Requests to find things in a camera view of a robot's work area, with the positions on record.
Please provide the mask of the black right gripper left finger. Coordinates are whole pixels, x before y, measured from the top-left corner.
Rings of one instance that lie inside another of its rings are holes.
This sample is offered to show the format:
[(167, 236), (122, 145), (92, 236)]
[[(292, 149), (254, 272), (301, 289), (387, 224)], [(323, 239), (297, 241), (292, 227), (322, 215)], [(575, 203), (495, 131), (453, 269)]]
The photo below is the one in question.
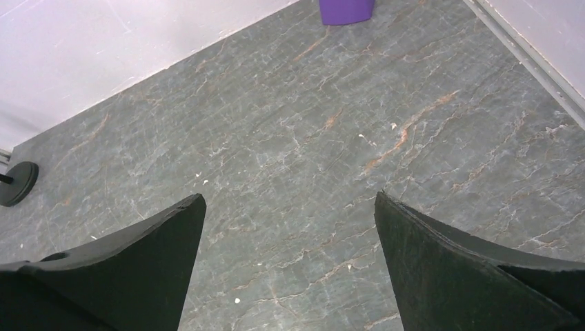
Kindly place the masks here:
[(206, 215), (193, 194), (40, 261), (1, 266), (2, 330), (176, 330)]

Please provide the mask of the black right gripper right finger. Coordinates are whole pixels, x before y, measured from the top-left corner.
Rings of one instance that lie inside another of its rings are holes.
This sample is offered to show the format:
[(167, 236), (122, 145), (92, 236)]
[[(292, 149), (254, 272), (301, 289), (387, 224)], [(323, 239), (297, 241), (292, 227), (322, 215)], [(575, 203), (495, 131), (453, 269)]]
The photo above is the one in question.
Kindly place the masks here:
[(385, 192), (375, 225), (405, 330), (583, 330), (584, 264), (473, 236)]

